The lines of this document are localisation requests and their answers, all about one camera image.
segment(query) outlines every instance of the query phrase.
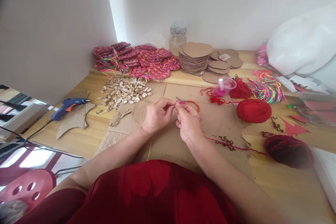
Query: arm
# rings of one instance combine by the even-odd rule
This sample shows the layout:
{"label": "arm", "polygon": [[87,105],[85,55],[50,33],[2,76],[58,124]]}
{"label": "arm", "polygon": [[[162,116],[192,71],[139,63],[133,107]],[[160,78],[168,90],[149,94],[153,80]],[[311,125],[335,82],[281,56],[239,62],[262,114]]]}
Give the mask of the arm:
{"label": "arm", "polygon": [[201,118],[189,105],[176,103],[176,125],[190,152],[204,171],[233,202],[247,223],[286,223],[275,202],[257,184],[231,165],[203,137]]}
{"label": "arm", "polygon": [[161,98],[147,107],[142,126],[111,147],[99,153],[84,166],[65,178],[50,194],[64,188],[75,188],[87,193],[95,180],[103,173],[132,162],[139,149],[155,132],[165,127],[173,114],[174,102]]}

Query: red clothing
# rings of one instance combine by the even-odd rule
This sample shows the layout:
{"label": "red clothing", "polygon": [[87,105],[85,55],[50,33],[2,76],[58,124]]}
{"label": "red clothing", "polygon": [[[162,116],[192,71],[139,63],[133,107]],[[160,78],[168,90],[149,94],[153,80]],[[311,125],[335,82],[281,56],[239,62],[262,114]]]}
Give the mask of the red clothing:
{"label": "red clothing", "polygon": [[87,195],[63,189],[17,224],[242,223],[221,190],[177,164],[151,160],[102,174]]}

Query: red yarn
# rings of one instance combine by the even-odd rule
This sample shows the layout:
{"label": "red yarn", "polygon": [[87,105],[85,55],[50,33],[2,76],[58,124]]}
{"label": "red yarn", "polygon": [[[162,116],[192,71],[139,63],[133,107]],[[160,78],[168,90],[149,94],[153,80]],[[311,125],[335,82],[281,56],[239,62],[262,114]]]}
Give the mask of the red yarn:
{"label": "red yarn", "polygon": [[267,153],[255,149],[245,149],[232,144],[220,142],[218,140],[207,138],[215,141],[217,144],[229,146],[242,151],[255,151],[259,154],[271,157],[278,163],[287,165],[295,169],[308,169],[314,165],[314,156],[308,145],[299,139],[287,135],[274,135],[268,132],[262,132],[263,137],[267,137],[264,146]]}
{"label": "red yarn", "polygon": [[217,103],[218,105],[222,105],[222,104],[230,104],[230,103],[239,103],[238,101],[229,101],[226,102],[224,99],[219,98],[217,95],[215,95],[215,93],[213,93],[213,88],[212,87],[208,87],[206,89],[201,89],[201,95],[203,95],[203,91],[207,91],[207,96],[209,96],[209,100],[211,103]]}
{"label": "red yarn", "polygon": [[258,99],[246,99],[239,102],[237,114],[240,119],[248,123],[263,123],[272,115],[271,106]]}
{"label": "red yarn", "polygon": [[243,82],[242,78],[239,78],[238,75],[235,75],[233,79],[237,83],[237,86],[230,91],[231,98],[248,99],[253,95],[250,87],[245,82]]}

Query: person's left hand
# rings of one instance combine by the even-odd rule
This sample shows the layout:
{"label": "person's left hand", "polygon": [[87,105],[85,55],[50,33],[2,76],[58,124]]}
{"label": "person's left hand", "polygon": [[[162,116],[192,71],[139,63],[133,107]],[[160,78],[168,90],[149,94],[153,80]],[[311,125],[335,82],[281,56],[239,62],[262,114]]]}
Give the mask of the person's left hand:
{"label": "person's left hand", "polygon": [[175,103],[167,98],[160,98],[147,107],[147,115],[142,129],[148,134],[154,134],[169,123]]}

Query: person's right hand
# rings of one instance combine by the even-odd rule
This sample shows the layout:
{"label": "person's right hand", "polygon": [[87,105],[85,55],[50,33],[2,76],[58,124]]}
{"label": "person's right hand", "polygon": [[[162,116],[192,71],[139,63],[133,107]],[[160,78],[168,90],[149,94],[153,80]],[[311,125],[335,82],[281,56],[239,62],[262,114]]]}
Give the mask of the person's right hand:
{"label": "person's right hand", "polygon": [[201,117],[188,104],[175,103],[175,108],[177,111],[177,119],[175,124],[180,128],[181,138],[185,143],[199,138],[203,135],[201,129]]}

